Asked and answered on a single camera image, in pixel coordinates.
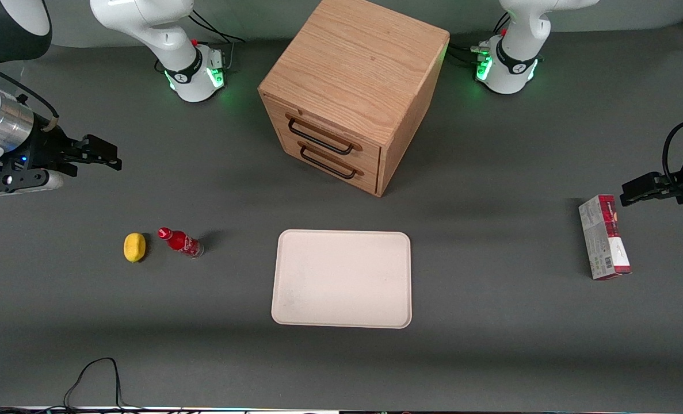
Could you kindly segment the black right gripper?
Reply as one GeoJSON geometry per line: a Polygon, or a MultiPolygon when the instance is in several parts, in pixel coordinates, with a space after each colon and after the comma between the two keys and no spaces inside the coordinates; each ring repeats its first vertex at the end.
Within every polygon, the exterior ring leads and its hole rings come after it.
{"type": "Polygon", "coordinates": [[[77,163],[96,164],[122,170],[117,147],[94,135],[80,142],[68,138],[60,128],[43,132],[35,128],[30,136],[12,152],[12,167],[17,171],[44,168],[69,177],[78,175],[77,163]]]}

